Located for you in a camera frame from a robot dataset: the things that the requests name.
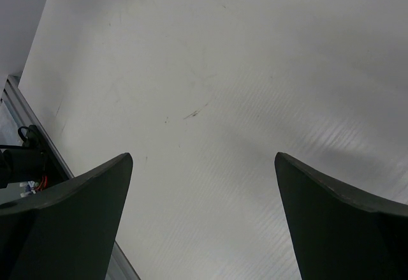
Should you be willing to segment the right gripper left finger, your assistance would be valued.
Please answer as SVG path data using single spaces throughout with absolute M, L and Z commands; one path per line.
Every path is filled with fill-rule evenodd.
M 128 193 L 129 153 L 1 205 L 1 279 L 104 279 Z

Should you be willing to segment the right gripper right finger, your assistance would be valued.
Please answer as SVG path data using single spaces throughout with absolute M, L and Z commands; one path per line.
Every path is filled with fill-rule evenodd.
M 275 172 L 302 279 L 407 279 L 407 206 L 289 154 Z

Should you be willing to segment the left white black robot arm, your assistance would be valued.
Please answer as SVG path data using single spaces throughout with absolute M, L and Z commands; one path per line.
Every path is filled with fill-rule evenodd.
M 48 154 L 43 137 L 36 125 L 21 126 L 17 130 L 22 146 L 1 145 L 1 189 L 11 183 L 38 183 L 36 189 L 47 181 Z

